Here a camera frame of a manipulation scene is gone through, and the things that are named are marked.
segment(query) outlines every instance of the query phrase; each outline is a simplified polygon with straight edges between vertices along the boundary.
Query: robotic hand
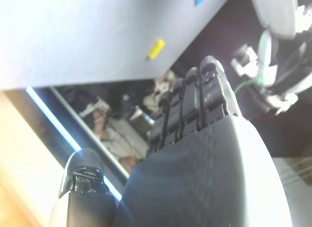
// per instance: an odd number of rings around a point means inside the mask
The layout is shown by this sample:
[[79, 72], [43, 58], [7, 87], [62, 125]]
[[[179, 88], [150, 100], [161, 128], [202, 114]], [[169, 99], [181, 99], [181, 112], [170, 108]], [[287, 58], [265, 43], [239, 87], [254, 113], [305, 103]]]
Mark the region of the robotic hand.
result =
[[50, 226], [292, 226], [270, 154], [213, 57], [162, 96], [117, 209], [101, 164], [91, 150], [71, 156]]

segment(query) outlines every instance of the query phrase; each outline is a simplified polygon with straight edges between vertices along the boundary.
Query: glowing led strip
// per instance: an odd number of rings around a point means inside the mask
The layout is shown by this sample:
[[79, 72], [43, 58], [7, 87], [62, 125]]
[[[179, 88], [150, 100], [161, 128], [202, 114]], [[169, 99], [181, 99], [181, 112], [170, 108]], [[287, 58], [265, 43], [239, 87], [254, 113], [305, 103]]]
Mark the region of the glowing led strip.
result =
[[[27, 87], [26, 92], [29, 96], [34, 100], [37, 106], [41, 109], [41, 111], [45, 114], [45, 116], [50, 120], [50, 122], [54, 125], [54, 127], [60, 132], [60, 134], [65, 138], [65, 140], [72, 146], [74, 151], [80, 151], [81, 147], [69, 134], [69, 132], [64, 128], [64, 126], [59, 122], [59, 120], [55, 117], [55, 115], [51, 112], [51, 110], [47, 107], [47, 105], [42, 101], [39, 95], [35, 92], [32, 87]], [[105, 184], [108, 186], [110, 192], [114, 195], [114, 197], [120, 201], [122, 195], [118, 192], [118, 190], [114, 187], [114, 185], [107, 179], [107, 177], [103, 177]]]

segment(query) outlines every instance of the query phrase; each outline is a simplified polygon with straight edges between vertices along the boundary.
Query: cable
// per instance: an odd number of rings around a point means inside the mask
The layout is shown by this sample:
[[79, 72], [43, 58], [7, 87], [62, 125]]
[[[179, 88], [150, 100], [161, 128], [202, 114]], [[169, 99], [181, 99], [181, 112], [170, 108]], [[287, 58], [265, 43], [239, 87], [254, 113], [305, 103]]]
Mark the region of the cable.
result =
[[239, 90], [241, 90], [241, 88], [243, 88], [243, 87], [245, 87], [245, 86], [247, 86], [247, 85], [254, 84], [254, 83], [256, 83], [256, 82], [257, 82], [257, 81], [254, 80], [254, 79], [244, 81], [244, 82], [242, 82], [241, 84], [239, 84], [239, 85], [235, 88], [234, 93], [237, 94], [237, 93], [239, 92]]

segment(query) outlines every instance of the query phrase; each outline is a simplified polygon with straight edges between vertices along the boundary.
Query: gray panel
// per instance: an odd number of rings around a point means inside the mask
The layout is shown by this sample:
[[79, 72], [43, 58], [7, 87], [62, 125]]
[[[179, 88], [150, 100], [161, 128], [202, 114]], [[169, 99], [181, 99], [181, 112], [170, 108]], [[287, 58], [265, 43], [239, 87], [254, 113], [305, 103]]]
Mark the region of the gray panel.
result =
[[160, 76], [225, 1], [0, 0], [0, 88]]

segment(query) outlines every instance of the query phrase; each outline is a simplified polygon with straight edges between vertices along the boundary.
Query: wire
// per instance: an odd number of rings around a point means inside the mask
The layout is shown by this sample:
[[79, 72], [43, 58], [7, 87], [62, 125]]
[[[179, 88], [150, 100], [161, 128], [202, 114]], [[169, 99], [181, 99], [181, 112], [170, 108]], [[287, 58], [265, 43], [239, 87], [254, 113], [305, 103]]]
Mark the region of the wire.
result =
[[239, 92], [239, 90], [241, 90], [241, 88], [247, 86], [247, 85], [251, 85], [251, 84], [254, 84], [256, 83], [256, 81], [254, 79], [251, 79], [251, 80], [247, 80], [247, 81], [244, 81], [242, 82], [241, 84], [239, 84], [235, 90], [234, 90], [234, 93], [237, 94]]

